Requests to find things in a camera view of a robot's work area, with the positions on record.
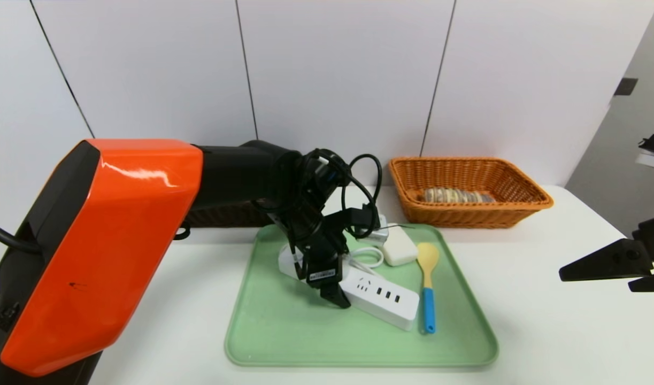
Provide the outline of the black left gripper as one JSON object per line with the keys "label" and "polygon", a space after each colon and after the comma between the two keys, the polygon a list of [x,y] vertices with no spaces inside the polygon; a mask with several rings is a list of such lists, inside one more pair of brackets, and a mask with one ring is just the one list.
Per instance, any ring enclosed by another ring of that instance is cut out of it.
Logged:
{"label": "black left gripper", "polygon": [[320,297],[340,309],[351,302],[341,288],[341,257],[344,255],[344,222],[341,213],[319,219],[299,220],[291,225],[291,243],[303,253],[305,278],[320,287]]}

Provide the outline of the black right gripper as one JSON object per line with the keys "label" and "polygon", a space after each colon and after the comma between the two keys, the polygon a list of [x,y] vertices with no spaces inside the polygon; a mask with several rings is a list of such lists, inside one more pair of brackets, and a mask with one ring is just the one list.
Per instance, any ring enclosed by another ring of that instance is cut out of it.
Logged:
{"label": "black right gripper", "polygon": [[654,218],[638,224],[633,239],[619,239],[559,269],[562,282],[640,278],[632,292],[654,292]]}

